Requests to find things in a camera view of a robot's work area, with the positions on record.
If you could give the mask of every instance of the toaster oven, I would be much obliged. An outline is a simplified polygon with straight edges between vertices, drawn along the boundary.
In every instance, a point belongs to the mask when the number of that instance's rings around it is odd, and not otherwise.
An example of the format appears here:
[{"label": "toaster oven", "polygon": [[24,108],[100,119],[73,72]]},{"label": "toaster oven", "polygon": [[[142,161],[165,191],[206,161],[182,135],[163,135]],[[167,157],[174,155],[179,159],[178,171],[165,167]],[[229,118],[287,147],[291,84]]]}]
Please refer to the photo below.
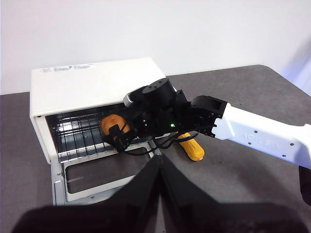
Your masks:
[{"label": "toaster oven", "polygon": [[[148,162],[118,153],[103,140],[101,119],[131,110],[123,97],[165,75],[151,58],[32,70],[30,119],[51,165],[54,205],[92,204],[112,196]],[[130,150],[155,147],[136,138]]]}]

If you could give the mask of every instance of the black cable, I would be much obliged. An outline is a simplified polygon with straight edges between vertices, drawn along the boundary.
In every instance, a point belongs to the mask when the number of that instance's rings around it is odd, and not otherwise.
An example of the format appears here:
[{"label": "black cable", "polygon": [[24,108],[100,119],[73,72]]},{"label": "black cable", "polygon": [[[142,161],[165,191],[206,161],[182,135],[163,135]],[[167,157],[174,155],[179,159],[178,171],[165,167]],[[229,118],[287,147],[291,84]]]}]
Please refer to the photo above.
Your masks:
[{"label": "black cable", "polygon": [[164,145],[164,144],[167,143],[169,140],[173,139],[174,137],[178,137],[179,135],[181,135],[181,133],[176,133],[176,134],[174,134],[173,136],[169,137],[168,139],[166,139],[164,142],[162,142],[162,143],[159,144],[158,146],[156,146],[156,147],[154,147],[154,148],[152,148],[151,150],[146,151],[146,152],[142,152],[142,153],[131,153],[131,152],[126,151],[126,150],[125,150],[124,152],[125,152],[126,154],[129,154],[129,155],[137,155],[137,156],[139,156],[139,155],[145,155],[145,154],[148,154],[148,153],[150,153],[150,152],[155,151],[156,149],[161,149],[159,146]]},{"label": "black cable", "polygon": [[190,136],[187,136],[187,137],[182,137],[182,138],[177,138],[177,139],[174,139],[176,142],[180,143],[180,142],[186,142],[186,141],[189,141],[191,139],[194,139],[197,135],[199,135],[200,131],[196,132],[195,134],[193,135],[190,135]]}]

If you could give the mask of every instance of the oven rack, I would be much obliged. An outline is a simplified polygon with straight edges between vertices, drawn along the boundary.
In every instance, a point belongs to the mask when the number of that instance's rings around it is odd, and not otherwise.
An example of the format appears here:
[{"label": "oven rack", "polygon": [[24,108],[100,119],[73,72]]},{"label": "oven rack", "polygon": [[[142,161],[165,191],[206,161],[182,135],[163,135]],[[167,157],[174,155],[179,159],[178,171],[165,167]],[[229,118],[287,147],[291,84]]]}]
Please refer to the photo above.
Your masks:
[{"label": "oven rack", "polygon": [[[55,126],[56,149],[60,163],[74,159],[115,150],[104,142],[101,119],[109,114],[94,113],[71,116],[58,120]],[[150,138],[135,138],[131,144],[145,142]]]}]

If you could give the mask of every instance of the gray table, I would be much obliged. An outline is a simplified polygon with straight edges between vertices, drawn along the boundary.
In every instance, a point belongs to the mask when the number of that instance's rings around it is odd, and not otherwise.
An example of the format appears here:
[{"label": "gray table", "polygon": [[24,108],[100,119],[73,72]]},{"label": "gray table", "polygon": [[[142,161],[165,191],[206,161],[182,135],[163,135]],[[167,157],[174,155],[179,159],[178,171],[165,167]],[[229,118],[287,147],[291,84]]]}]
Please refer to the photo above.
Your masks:
[{"label": "gray table", "polygon": [[[311,124],[311,98],[265,66],[170,76],[188,99],[210,95],[287,124]],[[1,232],[27,210],[52,203],[50,166],[29,120],[29,93],[1,96]],[[179,145],[165,154],[192,182],[220,202],[272,202],[296,209],[311,230],[311,207],[299,192],[298,166],[230,141],[200,135],[204,160]],[[163,215],[156,231],[163,232]]]}]

